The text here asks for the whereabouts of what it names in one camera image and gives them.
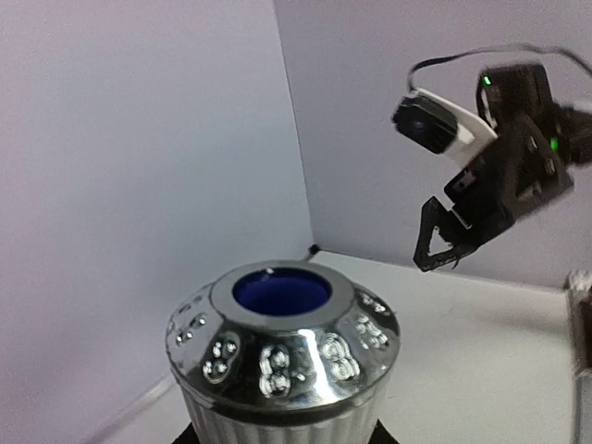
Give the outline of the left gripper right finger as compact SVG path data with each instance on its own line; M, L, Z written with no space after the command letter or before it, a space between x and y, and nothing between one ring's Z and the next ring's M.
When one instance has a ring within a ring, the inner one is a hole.
M412 443L412 436L406 425L394 416L380 415L377 426L379 430L379 439L375 439L377 443Z

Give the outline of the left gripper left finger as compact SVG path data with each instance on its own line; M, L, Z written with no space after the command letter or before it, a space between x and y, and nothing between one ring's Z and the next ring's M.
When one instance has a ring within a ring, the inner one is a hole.
M200 444L201 441L198 438L193 425L189 424L186 429L175 438L172 444Z

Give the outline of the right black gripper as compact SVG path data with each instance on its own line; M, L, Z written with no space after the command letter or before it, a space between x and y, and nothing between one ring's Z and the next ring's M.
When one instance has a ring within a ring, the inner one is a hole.
M540 63L486 68L475 92L478 115L497 137L421 208L413 254L423 272L474 253L519 220L569 191L575 112L556 104Z

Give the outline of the white plastic water faucet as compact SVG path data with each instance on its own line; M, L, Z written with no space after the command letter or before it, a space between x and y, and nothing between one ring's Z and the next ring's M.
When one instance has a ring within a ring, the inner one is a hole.
M201 443L367 443L401 330L340 272L278 260L201 287L170 316L165 344Z

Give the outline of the white elbow pipe fitting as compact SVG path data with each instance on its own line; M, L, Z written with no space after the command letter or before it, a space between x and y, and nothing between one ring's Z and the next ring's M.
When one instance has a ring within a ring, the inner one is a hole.
M565 288L573 347L572 443L591 444L591 272L571 272Z

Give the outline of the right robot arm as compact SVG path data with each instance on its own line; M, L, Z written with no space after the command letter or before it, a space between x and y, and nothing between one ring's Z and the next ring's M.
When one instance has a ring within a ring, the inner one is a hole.
M413 255L431 271L457 264L516 222L559 200L574 187L569 167L591 163L591 114L554 101L539 62L483 69L477 112L457 122L473 139L447 155L459 173L423 204Z

